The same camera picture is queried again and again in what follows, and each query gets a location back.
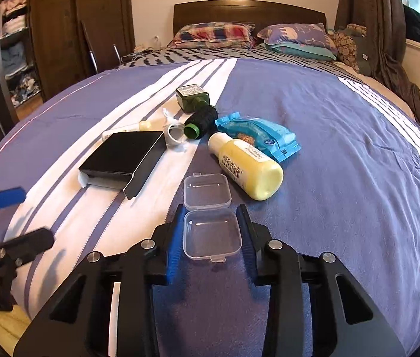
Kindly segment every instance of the blue plastic package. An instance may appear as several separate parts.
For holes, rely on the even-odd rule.
[[[218,131],[246,141],[277,162],[301,150],[291,130],[261,118],[240,116],[237,112],[217,119],[215,125]]]

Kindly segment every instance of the clear plastic box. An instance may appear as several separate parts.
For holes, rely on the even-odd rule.
[[[194,173],[184,180],[183,250],[193,260],[225,262],[242,247],[238,221],[228,208],[231,193],[222,174]]]

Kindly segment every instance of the wooden floor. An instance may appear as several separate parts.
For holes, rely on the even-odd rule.
[[[25,103],[16,108],[18,119],[23,121],[42,104],[42,96],[40,94],[35,95],[32,99],[27,100]]]

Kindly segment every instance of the headboard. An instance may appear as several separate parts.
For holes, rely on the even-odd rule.
[[[326,15],[294,5],[254,0],[207,0],[174,5],[174,35],[183,26],[213,21],[255,24],[254,34],[273,24],[323,23]]]

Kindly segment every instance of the black box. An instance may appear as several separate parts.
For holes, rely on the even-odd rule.
[[[164,154],[164,133],[131,131],[114,133],[80,166],[87,183],[121,189],[128,199],[140,192]]]

